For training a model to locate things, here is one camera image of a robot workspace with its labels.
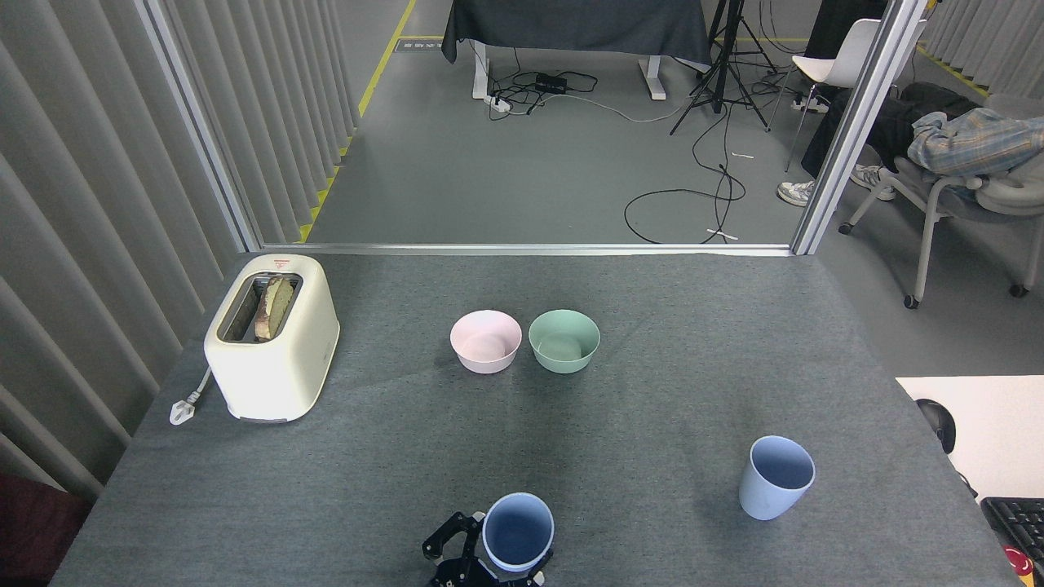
plastic cup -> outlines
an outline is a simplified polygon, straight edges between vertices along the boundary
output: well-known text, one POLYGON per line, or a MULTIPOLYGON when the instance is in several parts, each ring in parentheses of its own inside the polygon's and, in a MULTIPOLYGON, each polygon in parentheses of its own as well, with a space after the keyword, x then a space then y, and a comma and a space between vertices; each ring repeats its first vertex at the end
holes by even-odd
POLYGON ((547 554, 554 539, 554 517, 531 493, 511 493, 497 500, 482 522, 485 554, 507 572, 525 572, 547 554))
POLYGON ((522 327, 497 310, 466 314, 450 330, 450 345, 460 363, 475 373, 503 371, 515 359, 521 344, 522 327))
POLYGON ((529 345, 537 361, 553 373, 584 369, 600 342, 594 321, 574 310, 551 310, 529 325, 529 345))
POLYGON ((752 518, 778 518, 801 499, 815 480, 815 463, 800 444, 783 437, 761 437, 739 482, 739 504, 752 518))

toaster slot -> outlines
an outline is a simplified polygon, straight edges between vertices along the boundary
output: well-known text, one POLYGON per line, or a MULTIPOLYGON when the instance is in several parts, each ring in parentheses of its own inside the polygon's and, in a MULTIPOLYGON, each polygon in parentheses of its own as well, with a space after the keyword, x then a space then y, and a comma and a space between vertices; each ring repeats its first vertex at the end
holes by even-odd
POLYGON ((301 284, 304 280, 296 274, 265 272, 243 280, 239 291, 236 292, 236 297, 233 299, 229 312, 221 320, 221 324, 217 329, 217 336, 220 341, 247 345, 260 344, 260 341, 257 339, 257 333, 254 330, 254 318, 257 315, 258 306, 261 305, 261 301, 264 299, 265 288, 274 277, 281 277, 287 280, 293 287, 293 294, 290 296, 286 314, 272 338, 279 336, 283 325, 290 319, 290 314, 293 311, 293 303, 298 299, 298 294, 301 291, 301 284))

sneaker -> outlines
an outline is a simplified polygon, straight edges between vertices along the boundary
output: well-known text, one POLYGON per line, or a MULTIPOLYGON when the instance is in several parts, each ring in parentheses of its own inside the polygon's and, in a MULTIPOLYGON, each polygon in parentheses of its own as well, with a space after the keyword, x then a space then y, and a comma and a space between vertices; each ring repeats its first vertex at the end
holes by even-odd
POLYGON ((815 189, 815 180, 804 184, 783 182, 777 186, 776 195, 787 204, 804 208, 808 206, 808 198, 812 196, 813 189, 815 189))
MULTIPOLYGON (((881 166, 857 164, 855 169, 852 169, 852 173, 849 174, 849 179, 852 180, 853 184, 872 190, 881 182, 881 166)), ((895 199, 896 190, 887 187, 881 190, 881 193, 877 194, 877 198, 883 202, 895 199)))
MULTIPOLYGON (((798 97, 796 97, 793 99, 793 101, 790 102, 790 109, 791 110, 805 110, 805 98, 807 96, 798 96, 798 97)), ((813 97, 811 100, 808 101, 808 111, 809 112, 818 112, 820 114, 823 114, 825 112, 828 112, 829 110, 830 110, 830 104, 828 104, 826 102, 821 102, 820 98, 817 98, 817 97, 813 97)))

vertical blinds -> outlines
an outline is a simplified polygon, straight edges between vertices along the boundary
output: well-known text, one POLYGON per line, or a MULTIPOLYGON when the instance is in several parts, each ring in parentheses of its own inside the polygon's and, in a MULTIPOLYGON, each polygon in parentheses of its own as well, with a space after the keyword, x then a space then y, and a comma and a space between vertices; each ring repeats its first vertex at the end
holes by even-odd
POLYGON ((261 240, 300 240, 354 126, 337 11, 325 0, 164 6, 261 240))
POLYGON ((939 4, 926 49, 995 94, 1044 98, 1044 2, 939 4))
POLYGON ((353 126, 325 0, 160 2, 0 2, 0 470, 89 499, 245 248, 228 199, 298 240, 353 126))

white toaster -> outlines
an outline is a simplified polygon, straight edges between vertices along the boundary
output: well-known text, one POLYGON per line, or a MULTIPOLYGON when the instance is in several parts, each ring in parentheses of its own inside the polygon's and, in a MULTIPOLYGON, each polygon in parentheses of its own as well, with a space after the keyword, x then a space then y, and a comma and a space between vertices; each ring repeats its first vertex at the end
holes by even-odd
POLYGON ((252 422, 287 422, 315 405, 326 381, 340 324, 326 274, 302 255, 262 255, 239 272, 207 330, 204 353, 229 404, 252 422), (257 341, 254 316, 275 277, 293 291, 270 341, 257 341))

